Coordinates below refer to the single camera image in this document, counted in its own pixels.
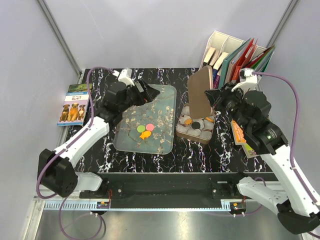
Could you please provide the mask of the orange flower shaped cookie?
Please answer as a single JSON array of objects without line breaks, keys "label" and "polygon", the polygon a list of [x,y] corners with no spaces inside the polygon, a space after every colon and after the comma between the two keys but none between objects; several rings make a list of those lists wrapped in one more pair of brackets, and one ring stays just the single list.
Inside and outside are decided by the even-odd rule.
[{"label": "orange flower shaped cookie", "polygon": [[191,125],[193,123],[193,120],[191,119],[191,118],[189,118],[189,119],[186,119],[185,121],[184,121],[184,124],[185,125]]}]

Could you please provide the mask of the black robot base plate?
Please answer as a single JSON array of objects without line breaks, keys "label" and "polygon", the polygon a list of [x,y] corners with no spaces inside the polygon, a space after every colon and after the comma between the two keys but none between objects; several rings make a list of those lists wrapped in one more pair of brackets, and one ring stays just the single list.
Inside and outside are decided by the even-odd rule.
[{"label": "black robot base plate", "polygon": [[101,173],[97,192],[85,190],[81,199],[111,197],[114,211],[228,211],[222,200],[241,199],[240,173]]}]

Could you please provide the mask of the rose gold tin lid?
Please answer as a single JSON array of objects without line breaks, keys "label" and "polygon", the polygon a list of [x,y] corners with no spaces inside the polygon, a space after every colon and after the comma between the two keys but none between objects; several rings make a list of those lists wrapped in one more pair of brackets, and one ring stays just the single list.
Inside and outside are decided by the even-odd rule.
[{"label": "rose gold tin lid", "polygon": [[213,108],[205,91],[213,89],[213,69],[207,65],[192,74],[187,81],[189,114],[192,119],[201,119],[213,114]]}]

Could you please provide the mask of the small orange round biscuit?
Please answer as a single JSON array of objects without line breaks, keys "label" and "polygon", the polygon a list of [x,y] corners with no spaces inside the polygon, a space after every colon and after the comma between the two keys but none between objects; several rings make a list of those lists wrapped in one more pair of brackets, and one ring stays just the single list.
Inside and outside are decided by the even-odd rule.
[{"label": "small orange round biscuit", "polygon": [[215,118],[213,116],[207,116],[205,118],[208,122],[214,123],[215,122]]}]

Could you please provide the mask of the black sandwich cookie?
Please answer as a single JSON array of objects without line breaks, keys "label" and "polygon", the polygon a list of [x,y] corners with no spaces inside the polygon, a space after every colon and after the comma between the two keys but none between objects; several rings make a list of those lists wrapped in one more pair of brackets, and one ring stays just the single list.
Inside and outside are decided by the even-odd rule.
[{"label": "black sandwich cookie", "polygon": [[201,124],[198,122],[198,121],[194,121],[192,124],[191,124],[191,128],[193,130],[199,130],[201,128]]}]

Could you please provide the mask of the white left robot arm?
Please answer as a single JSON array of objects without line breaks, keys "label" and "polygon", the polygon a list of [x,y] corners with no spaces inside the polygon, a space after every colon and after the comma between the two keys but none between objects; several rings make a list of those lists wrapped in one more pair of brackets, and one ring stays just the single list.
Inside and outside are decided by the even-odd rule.
[{"label": "white left robot arm", "polygon": [[123,113],[132,106],[151,103],[160,91],[140,79],[138,84],[116,81],[110,84],[101,107],[72,138],[55,150],[44,149],[39,155],[36,192],[41,199],[40,186],[54,195],[68,197],[75,191],[90,191],[103,198],[108,186],[93,172],[77,172],[80,158],[123,119]]}]

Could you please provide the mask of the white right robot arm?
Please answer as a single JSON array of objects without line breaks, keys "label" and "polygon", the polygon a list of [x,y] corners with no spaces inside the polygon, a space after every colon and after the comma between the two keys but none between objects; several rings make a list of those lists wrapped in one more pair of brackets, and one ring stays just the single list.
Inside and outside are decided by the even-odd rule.
[{"label": "white right robot arm", "polygon": [[246,143],[271,168],[284,192],[277,193],[242,174],[227,185],[228,195],[249,197],[277,215],[292,234],[315,230],[320,225],[320,210],[304,188],[306,180],[295,161],[290,160],[291,147],[281,129],[269,120],[271,104],[263,92],[234,88],[228,83],[221,89],[206,90],[210,105],[226,111],[242,129]]}]

